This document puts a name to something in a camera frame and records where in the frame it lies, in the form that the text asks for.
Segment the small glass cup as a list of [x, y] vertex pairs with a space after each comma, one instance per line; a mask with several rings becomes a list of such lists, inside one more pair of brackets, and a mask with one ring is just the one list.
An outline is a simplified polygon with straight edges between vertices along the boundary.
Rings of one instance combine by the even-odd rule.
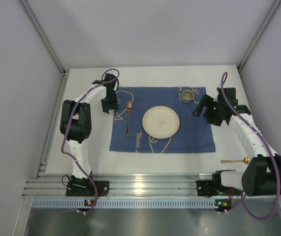
[[194, 100], [194, 92], [193, 90], [186, 89], [182, 91], [181, 100], [185, 103], [190, 103]]

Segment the blue cloth placemat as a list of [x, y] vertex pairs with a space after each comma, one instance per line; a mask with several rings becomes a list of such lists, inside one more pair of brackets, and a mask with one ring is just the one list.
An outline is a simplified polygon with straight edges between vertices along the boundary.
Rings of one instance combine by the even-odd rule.
[[[192, 112], [197, 107], [204, 87], [189, 88], [194, 92], [194, 100], [181, 100], [186, 87], [121, 87], [116, 92], [118, 110], [114, 113], [110, 150], [138, 153], [208, 153], [215, 152], [215, 143], [210, 124]], [[129, 120], [129, 135], [126, 133], [127, 103], [132, 102]], [[166, 139], [156, 139], [148, 135], [142, 125], [143, 115], [155, 106], [166, 106], [174, 110], [180, 119], [176, 134]]]

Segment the cream ceramic plate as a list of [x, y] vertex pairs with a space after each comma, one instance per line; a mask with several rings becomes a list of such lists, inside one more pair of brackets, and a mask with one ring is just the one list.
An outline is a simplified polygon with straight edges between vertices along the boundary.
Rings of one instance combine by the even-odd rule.
[[177, 133], [180, 119], [177, 113], [166, 106], [155, 106], [145, 112], [142, 118], [145, 132], [156, 139], [166, 139]]

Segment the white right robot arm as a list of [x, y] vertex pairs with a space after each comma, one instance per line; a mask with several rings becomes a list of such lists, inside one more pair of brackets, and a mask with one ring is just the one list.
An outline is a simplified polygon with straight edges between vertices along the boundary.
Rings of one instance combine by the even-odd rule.
[[250, 197], [281, 194], [281, 155], [261, 140], [249, 108], [238, 103], [235, 88], [217, 91], [216, 98], [203, 95], [193, 115], [203, 115], [207, 123], [216, 126], [225, 121], [238, 137], [249, 163], [243, 172], [216, 171], [213, 180], [219, 186], [243, 190]]

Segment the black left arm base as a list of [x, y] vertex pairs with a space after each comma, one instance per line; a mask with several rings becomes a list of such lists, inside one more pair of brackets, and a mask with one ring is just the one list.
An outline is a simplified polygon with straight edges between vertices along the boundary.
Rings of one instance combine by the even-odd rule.
[[96, 191], [92, 183], [87, 180], [82, 184], [78, 182], [69, 182], [67, 184], [66, 196], [68, 197], [98, 197], [106, 196], [109, 193], [108, 181], [95, 181]]

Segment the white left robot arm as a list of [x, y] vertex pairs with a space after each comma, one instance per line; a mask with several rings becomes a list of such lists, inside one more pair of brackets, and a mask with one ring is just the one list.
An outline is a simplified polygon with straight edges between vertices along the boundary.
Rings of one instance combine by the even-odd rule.
[[62, 104], [60, 132], [63, 134], [61, 152], [72, 159], [72, 175], [78, 179], [92, 179], [88, 158], [88, 141], [92, 132], [92, 106], [101, 105], [103, 112], [118, 110], [116, 91], [119, 87], [119, 71], [106, 70], [100, 80], [74, 100]]

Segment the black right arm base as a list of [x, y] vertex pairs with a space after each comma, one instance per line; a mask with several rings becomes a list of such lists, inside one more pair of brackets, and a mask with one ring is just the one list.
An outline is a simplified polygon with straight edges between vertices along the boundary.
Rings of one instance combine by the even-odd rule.
[[219, 184], [215, 184], [212, 180], [198, 180], [196, 181], [197, 194], [202, 197], [212, 197], [212, 196], [240, 196], [241, 191], [232, 188], [225, 187]]

